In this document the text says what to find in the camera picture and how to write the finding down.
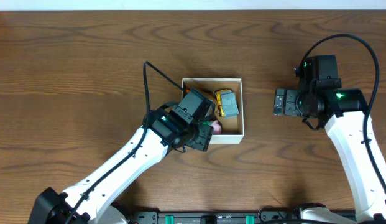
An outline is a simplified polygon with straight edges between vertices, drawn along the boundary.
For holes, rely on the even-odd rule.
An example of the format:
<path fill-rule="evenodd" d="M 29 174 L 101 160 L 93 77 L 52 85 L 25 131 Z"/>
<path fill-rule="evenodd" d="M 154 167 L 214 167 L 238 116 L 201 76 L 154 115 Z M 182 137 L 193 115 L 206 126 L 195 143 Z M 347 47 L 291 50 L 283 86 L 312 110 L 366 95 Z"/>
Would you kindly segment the pink toy cup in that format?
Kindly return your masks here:
<path fill-rule="evenodd" d="M 221 134 L 222 126 L 220 125 L 218 120 L 212 121 L 210 126 L 213 127 L 213 135 L 220 135 Z"/>

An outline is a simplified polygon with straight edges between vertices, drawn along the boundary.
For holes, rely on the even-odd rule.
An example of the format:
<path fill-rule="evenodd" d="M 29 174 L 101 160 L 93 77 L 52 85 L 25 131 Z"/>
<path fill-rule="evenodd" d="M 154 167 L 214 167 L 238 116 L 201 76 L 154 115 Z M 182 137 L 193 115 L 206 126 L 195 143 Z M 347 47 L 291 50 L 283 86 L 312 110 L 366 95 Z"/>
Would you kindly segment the brown plush toy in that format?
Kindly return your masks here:
<path fill-rule="evenodd" d="M 184 93 L 183 98 L 188 96 L 190 94 L 190 92 L 192 92 L 193 96 L 195 96 L 201 100 L 207 99 L 207 100 L 212 101 L 214 104 L 217 104 L 217 99 L 216 99 L 215 93 L 213 91 L 210 91 L 210 90 L 207 90 L 204 88 L 191 87 L 191 88 L 186 89 L 186 92 Z"/>

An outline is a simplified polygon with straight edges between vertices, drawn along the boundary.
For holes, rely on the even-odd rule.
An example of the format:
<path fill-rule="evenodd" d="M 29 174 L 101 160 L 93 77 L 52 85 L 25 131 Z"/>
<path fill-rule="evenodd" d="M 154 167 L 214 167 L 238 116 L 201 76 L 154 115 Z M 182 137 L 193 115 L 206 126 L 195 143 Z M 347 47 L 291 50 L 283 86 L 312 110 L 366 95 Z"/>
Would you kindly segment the yellow grey toy truck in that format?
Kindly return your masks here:
<path fill-rule="evenodd" d="M 233 118 L 239 114 L 236 94 L 231 89 L 222 89 L 215 92 L 220 117 Z"/>

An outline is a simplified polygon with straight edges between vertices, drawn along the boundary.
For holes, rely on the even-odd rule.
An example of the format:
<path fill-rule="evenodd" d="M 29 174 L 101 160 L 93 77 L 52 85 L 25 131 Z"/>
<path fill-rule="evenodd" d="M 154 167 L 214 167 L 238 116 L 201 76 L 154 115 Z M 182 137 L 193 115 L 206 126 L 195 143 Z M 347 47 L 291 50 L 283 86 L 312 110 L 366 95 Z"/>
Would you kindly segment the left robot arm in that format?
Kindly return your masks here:
<path fill-rule="evenodd" d="M 143 125 L 115 155 L 92 174 L 56 193 L 49 187 L 35 200 L 29 223 L 129 223 L 112 203 L 133 181 L 170 151 L 207 151 L 214 103 L 196 89 L 181 102 L 151 110 Z"/>

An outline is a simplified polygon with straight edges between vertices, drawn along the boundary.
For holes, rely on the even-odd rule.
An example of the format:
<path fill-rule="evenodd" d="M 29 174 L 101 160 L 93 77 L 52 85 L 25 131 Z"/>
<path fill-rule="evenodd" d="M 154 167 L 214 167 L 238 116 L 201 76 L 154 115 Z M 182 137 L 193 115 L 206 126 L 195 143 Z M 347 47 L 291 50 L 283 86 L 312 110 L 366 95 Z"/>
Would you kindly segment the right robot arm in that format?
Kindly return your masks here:
<path fill-rule="evenodd" d="M 365 115 L 368 104 L 358 88 L 343 89 L 335 55 L 307 57 L 296 70 L 297 89 L 275 92 L 276 116 L 317 119 L 342 162 L 354 199 L 356 223 L 386 223 L 386 161 Z"/>

